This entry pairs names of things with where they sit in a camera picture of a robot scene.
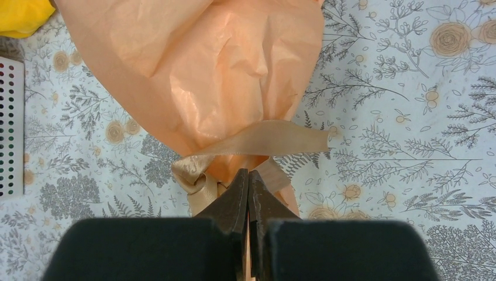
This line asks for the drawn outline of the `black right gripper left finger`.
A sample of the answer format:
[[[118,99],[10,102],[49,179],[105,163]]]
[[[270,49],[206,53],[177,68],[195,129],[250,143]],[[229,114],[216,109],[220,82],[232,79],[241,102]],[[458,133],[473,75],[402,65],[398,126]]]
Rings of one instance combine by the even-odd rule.
[[[91,218],[62,237],[43,280],[246,280],[247,184],[186,218]]]

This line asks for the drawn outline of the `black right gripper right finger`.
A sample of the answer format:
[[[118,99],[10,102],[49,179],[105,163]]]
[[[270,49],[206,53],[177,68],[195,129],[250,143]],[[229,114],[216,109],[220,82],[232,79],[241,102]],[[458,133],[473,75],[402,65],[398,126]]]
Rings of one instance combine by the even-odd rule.
[[[438,280],[407,223],[303,220],[249,173],[250,276],[256,280]]]

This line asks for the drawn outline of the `flower bouquet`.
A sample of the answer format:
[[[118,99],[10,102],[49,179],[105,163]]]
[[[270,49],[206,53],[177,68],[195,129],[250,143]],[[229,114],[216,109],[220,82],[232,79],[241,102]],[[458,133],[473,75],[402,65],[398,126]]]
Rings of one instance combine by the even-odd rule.
[[[57,1],[77,50],[114,99],[180,158],[192,217],[238,171],[260,174],[297,217],[275,156],[328,149],[292,122],[321,51],[321,1]]]

